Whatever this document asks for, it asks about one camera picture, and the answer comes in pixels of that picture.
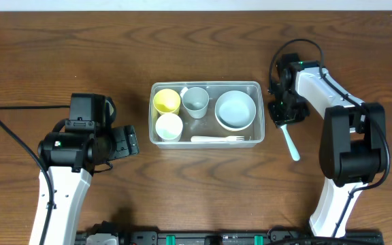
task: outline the rectangular container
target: rectangular container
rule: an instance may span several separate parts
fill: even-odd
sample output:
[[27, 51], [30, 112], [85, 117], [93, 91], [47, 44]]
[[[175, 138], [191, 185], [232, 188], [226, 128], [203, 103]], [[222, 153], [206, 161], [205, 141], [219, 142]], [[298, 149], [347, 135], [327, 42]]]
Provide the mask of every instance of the rectangular container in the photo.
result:
[[[192, 118], [185, 107], [180, 106], [179, 117], [184, 123], [182, 136], [179, 142], [163, 142], [155, 132], [155, 123], [160, 114], [155, 110], [152, 101], [154, 95], [165, 88], [175, 90], [178, 94], [183, 88], [199, 87], [208, 92], [210, 102], [208, 103], [207, 114], [200, 119]], [[244, 130], [231, 132], [224, 129], [214, 115], [214, 107], [217, 99], [228, 91], [242, 91], [248, 94], [255, 102], [257, 114], [252, 124]], [[251, 148], [255, 144], [264, 140], [264, 105], [261, 94], [261, 87], [258, 82], [253, 81], [227, 81], [227, 82], [157, 82], [152, 86], [149, 103], [149, 138], [153, 144], [161, 149], [197, 149], [197, 148]], [[241, 142], [191, 142], [192, 136], [244, 136]]]

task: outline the wood grain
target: wood grain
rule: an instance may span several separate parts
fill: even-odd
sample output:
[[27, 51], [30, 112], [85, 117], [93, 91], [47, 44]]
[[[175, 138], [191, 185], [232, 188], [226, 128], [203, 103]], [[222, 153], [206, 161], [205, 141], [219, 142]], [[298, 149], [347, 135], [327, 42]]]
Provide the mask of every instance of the wood grain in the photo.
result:
[[[255, 80], [267, 93], [272, 55], [310, 38], [331, 75], [387, 114], [392, 157], [392, 12], [38, 12], [0, 13], [0, 105], [69, 103], [73, 92], [111, 96], [116, 125], [135, 125], [141, 153], [93, 178], [79, 230], [102, 220], [161, 230], [303, 227], [323, 186], [316, 112], [289, 127], [301, 161], [265, 114], [265, 140], [251, 149], [159, 150], [148, 139], [155, 82]], [[285, 52], [305, 59], [307, 44]], [[68, 111], [0, 112], [35, 148]], [[0, 129], [0, 244], [26, 244], [37, 207], [38, 168]], [[350, 229], [380, 229], [392, 244], [392, 169], [361, 194]]]

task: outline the white cup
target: white cup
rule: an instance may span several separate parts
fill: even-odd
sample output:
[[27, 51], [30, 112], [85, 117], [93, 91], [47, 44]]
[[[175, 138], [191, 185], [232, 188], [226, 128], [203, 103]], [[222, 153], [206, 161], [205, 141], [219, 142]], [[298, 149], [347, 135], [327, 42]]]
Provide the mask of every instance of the white cup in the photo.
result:
[[182, 120], [173, 113], [161, 115], [155, 123], [155, 131], [164, 142], [178, 142], [181, 138]]
[[205, 116], [208, 109], [208, 102], [210, 102], [210, 96], [205, 89], [186, 87], [181, 90], [180, 95], [182, 104], [192, 118], [200, 119]]

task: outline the utensil handle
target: utensil handle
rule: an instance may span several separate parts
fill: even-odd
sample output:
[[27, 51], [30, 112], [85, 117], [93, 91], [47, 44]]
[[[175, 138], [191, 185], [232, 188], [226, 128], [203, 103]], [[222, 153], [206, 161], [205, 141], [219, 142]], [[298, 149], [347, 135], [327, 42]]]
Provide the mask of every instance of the utensil handle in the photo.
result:
[[210, 136], [193, 136], [190, 141], [192, 142], [226, 142], [225, 137], [210, 137]]
[[285, 140], [289, 146], [291, 158], [293, 158], [294, 161], [300, 160], [299, 152], [297, 151], [296, 146], [294, 145], [293, 140], [291, 140], [290, 134], [287, 131], [287, 125], [283, 125], [280, 128], [282, 129], [282, 132], [284, 132]]

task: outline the white bowl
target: white bowl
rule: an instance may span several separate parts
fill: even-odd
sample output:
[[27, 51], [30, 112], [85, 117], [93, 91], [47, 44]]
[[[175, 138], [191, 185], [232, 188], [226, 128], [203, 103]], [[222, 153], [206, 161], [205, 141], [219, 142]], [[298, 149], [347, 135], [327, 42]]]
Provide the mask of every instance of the white bowl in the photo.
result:
[[249, 127], [256, 114], [255, 102], [241, 91], [229, 91], [217, 99], [216, 119], [226, 130], [240, 131]]

